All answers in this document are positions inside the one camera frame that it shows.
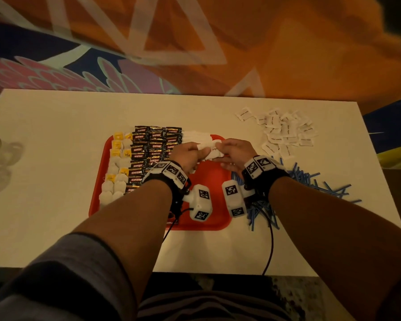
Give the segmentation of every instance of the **black wrist strap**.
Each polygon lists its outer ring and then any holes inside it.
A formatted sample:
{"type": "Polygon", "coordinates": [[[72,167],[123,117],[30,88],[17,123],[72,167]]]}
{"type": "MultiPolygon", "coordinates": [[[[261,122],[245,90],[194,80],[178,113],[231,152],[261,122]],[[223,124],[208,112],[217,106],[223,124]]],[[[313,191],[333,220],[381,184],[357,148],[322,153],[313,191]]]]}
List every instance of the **black wrist strap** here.
{"type": "Polygon", "coordinates": [[[175,161],[162,161],[157,163],[144,177],[143,183],[149,180],[161,180],[168,185],[172,192],[170,211],[179,218],[181,215],[182,198],[188,194],[191,186],[190,179],[182,171],[181,166],[175,161]]]}
{"type": "Polygon", "coordinates": [[[289,177],[283,165],[265,155],[254,156],[246,162],[242,175],[245,188],[255,189],[256,193],[267,201],[273,183],[279,178],[289,177]]]}

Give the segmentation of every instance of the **yellow tea bag tag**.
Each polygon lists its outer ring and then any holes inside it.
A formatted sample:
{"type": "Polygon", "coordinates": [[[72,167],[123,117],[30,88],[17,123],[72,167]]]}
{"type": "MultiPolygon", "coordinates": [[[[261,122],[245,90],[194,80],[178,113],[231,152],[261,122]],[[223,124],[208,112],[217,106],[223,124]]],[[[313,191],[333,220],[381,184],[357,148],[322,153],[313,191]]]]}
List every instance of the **yellow tea bag tag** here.
{"type": "Polygon", "coordinates": [[[122,141],[121,140],[112,140],[112,148],[121,149],[122,148],[122,141]]]}
{"type": "Polygon", "coordinates": [[[116,175],[114,175],[112,173],[107,173],[106,174],[106,180],[114,182],[115,179],[116,179],[116,175]]]}
{"type": "Polygon", "coordinates": [[[117,148],[112,148],[110,150],[110,156],[120,156],[120,150],[117,148]]]}
{"type": "Polygon", "coordinates": [[[120,168],[119,173],[124,173],[129,176],[129,168],[120,168]]]}
{"type": "Polygon", "coordinates": [[[131,157],[131,156],[132,156],[131,149],[127,148],[123,150],[123,157],[131,157]]]}
{"type": "Polygon", "coordinates": [[[123,132],[116,132],[116,133],[114,133],[114,135],[113,135],[113,139],[114,140],[123,140],[123,132]]]}

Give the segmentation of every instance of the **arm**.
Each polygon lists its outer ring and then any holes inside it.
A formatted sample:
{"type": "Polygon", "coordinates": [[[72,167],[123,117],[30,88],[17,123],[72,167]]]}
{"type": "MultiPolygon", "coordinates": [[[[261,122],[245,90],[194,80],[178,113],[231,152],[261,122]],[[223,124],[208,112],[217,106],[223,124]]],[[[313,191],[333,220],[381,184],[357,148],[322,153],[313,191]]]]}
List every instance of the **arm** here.
{"type": "MultiPolygon", "coordinates": [[[[256,155],[241,140],[225,140],[217,148],[230,157],[216,161],[239,174],[256,155]]],[[[401,279],[401,229],[288,177],[272,184],[268,199],[297,249],[347,310],[359,320],[373,320],[401,279]]]]}
{"type": "MultiPolygon", "coordinates": [[[[178,162],[188,175],[210,150],[198,151],[196,143],[185,143],[174,148],[171,160],[178,162]]],[[[138,302],[159,255],[171,200],[166,183],[150,180],[74,230],[96,235],[112,248],[131,280],[138,302]]]]}

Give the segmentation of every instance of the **table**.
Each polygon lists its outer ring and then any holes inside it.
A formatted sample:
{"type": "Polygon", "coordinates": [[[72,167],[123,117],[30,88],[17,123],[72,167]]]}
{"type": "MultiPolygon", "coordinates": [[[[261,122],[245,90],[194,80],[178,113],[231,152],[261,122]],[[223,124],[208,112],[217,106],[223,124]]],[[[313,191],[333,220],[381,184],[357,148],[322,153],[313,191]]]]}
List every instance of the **table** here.
{"type": "MultiPolygon", "coordinates": [[[[355,102],[4,90],[0,137],[21,142],[25,152],[0,192],[0,267],[27,265],[87,218],[102,149],[115,131],[138,124],[181,126],[246,139],[263,153],[262,127],[254,118],[242,123],[234,115],[246,106],[255,112],[303,110],[320,134],[313,148],[296,149],[299,166],[321,172],[318,181],[332,187],[351,183],[349,199],[362,199],[360,205],[401,227],[355,102]]],[[[316,276],[278,222],[267,274],[316,276]]],[[[154,270],[260,274],[270,245],[263,218],[254,232],[245,218],[218,232],[171,231],[154,270]]]]}

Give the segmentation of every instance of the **pile of blue sticks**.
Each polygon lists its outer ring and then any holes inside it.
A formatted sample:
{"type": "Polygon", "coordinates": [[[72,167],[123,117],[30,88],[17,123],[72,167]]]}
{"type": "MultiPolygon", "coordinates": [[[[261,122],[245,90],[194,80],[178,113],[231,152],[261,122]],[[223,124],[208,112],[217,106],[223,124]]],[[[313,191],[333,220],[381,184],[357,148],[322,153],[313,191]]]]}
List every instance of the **pile of blue sticks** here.
{"type": "MultiPolygon", "coordinates": [[[[293,178],[294,180],[308,186],[314,189],[317,189],[319,191],[322,191],[324,193],[336,196],[338,198],[343,198],[344,196],[347,196],[349,193],[347,192],[347,189],[351,187],[351,184],[339,187],[337,189],[332,189],[325,181],[323,182],[325,185],[325,188],[319,187],[318,182],[316,179],[313,179],[316,176],[319,176],[320,173],[314,173],[310,174],[308,172],[304,172],[303,170],[300,170],[300,167],[297,165],[297,162],[295,162],[294,167],[292,170],[287,170],[289,173],[289,176],[293,178]]],[[[236,172],[232,172],[232,179],[236,180],[238,182],[239,186],[244,185],[244,181],[239,177],[239,175],[236,172]]],[[[350,201],[351,203],[359,203],[362,202],[361,199],[356,199],[350,201]]],[[[266,201],[257,201],[252,203],[252,205],[247,208],[248,215],[246,216],[247,219],[249,220],[249,226],[251,226],[251,231],[254,231],[254,224],[255,224],[255,218],[260,214],[263,213],[267,218],[269,219],[271,225],[273,225],[276,229],[279,230],[279,226],[276,220],[275,212],[273,208],[271,207],[269,202],[266,201]]]]}

